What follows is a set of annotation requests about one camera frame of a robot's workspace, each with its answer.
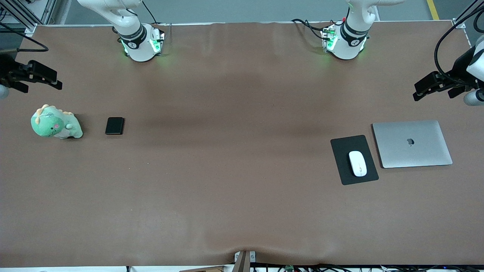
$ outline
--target mouse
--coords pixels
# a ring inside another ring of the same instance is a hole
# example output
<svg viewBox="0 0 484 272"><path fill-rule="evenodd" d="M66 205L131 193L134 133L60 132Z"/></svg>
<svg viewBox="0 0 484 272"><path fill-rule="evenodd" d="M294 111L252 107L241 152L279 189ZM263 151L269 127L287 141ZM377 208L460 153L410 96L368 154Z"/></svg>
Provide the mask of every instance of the mouse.
<svg viewBox="0 0 484 272"><path fill-rule="evenodd" d="M359 151L351 151L348 155L353 174L357 177L364 177L366 175L366 163L363 154Z"/></svg>

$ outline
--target yellow floor line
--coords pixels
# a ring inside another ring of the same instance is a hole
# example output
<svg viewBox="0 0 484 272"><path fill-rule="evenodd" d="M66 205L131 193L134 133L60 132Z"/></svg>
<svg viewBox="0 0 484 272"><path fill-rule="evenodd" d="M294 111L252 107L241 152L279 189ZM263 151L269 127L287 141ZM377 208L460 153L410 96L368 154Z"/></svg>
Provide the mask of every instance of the yellow floor line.
<svg viewBox="0 0 484 272"><path fill-rule="evenodd" d="M439 15L437 14L437 9L435 9L434 0L427 0L428 8L430 9L430 14L432 19L439 20Z"/></svg>

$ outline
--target table surface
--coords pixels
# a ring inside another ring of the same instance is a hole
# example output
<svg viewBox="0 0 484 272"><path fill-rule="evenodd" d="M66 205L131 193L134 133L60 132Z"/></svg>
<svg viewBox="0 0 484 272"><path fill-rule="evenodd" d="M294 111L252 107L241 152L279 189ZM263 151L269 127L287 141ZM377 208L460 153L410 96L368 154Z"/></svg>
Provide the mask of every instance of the table surface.
<svg viewBox="0 0 484 272"><path fill-rule="evenodd" d="M414 102L449 21L375 23L354 60L294 24L165 28L164 55L126 58L110 28L38 27L59 73L0 102L0 266L259 262L482 264L483 108ZM24 41L23 47L32 46ZM444 41L449 69L468 49ZM84 136L37 136L43 104ZM126 118L106 136L108 117ZM371 124L438 120L454 164L382 169ZM365 135L378 181L341 184L330 140Z"/></svg>

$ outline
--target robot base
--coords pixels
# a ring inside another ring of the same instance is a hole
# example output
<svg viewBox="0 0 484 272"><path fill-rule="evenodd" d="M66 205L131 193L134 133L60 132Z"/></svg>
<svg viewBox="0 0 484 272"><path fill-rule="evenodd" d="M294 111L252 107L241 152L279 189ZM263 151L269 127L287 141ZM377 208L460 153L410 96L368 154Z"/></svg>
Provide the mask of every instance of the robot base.
<svg viewBox="0 0 484 272"><path fill-rule="evenodd" d="M129 46L124 46L124 52L127 56L131 57L135 61L143 62L149 61L154 56L160 55L163 49L163 41L165 40L165 34L160 33L160 30L152 27L149 24L142 24L146 28L146 39L139 45L138 49L132 49Z"/></svg>
<svg viewBox="0 0 484 272"><path fill-rule="evenodd" d="M323 40L323 48L325 52L332 53L335 57L342 60L350 60L355 58L358 53L363 50L366 38L358 46L349 46L340 35L341 26L331 25L321 31L323 38L330 39L329 41Z"/></svg>

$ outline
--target plush toy head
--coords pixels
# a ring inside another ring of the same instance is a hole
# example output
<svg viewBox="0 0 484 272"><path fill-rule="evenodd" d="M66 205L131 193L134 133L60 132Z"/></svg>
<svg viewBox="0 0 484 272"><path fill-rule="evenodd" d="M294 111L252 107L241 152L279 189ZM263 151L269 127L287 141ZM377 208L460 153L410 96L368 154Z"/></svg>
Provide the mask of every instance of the plush toy head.
<svg viewBox="0 0 484 272"><path fill-rule="evenodd" d="M64 121L50 112L39 117L32 116L30 123L35 133L42 137L52 137L64 128Z"/></svg>

